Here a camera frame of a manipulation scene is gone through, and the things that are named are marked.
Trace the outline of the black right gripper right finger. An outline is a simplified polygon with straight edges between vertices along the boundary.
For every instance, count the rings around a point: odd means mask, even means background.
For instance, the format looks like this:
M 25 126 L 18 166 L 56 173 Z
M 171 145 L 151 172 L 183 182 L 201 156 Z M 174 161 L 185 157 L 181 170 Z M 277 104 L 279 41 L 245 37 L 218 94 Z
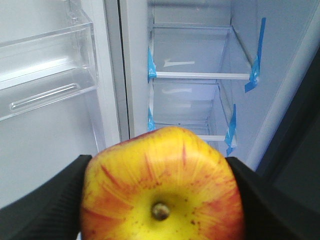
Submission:
M 265 182 L 236 157 L 227 157 L 235 176 L 247 240 L 318 240 L 319 213 Z

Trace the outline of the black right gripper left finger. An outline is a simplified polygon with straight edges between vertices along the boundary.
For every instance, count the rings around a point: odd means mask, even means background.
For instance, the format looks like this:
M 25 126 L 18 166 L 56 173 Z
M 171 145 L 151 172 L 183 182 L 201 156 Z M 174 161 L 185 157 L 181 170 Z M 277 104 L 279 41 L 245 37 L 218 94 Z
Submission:
M 84 173 L 80 155 L 46 183 L 0 210 L 2 240 L 75 240 L 80 232 Z

